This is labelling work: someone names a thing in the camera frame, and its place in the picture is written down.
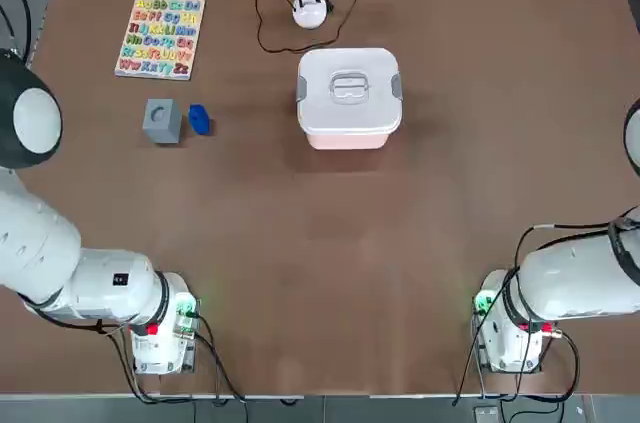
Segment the white lamp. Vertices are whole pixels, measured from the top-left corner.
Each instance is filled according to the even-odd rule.
[[[318,28],[327,19],[327,0],[294,0],[293,20],[301,28]]]

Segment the floor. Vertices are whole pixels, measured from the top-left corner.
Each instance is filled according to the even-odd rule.
[[[293,407],[278,400],[258,401],[250,405],[251,423],[473,423],[474,408],[492,406],[475,398],[463,399],[453,408],[450,398],[370,399],[368,397],[308,397]],[[520,399],[505,404],[507,421],[516,411],[546,411],[553,406]],[[53,400],[0,401],[2,423],[24,421],[47,423],[243,423],[245,414],[240,403],[229,402],[214,408],[201,401],[195,407],[186,405],[144,406],[133,398],[77,398]],[[626,423],[637,421],[640,397],[596,396],[573,397],[566,405],[564,423]],[[524,414],[516,423],[550,423],[559,421],[552,415]],[[484,420],[478,423],[492,423]]]

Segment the box lid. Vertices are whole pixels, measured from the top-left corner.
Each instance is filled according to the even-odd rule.
[[[312,50],[298,66],[298,121],[307,134],[389,134],[402,120],[398,62],[383,48]]]

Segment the plastic container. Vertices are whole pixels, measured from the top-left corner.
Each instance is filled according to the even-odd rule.
[[[298,66],[296,100],[315,149],[380,148],[402,120],[398,62],[383,48],[312,50]]]

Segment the gray cube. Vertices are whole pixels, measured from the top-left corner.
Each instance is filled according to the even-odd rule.
[[[179,143],[182,113],[175,101],[149,99],[142,129],[151,141],[159,144]]]

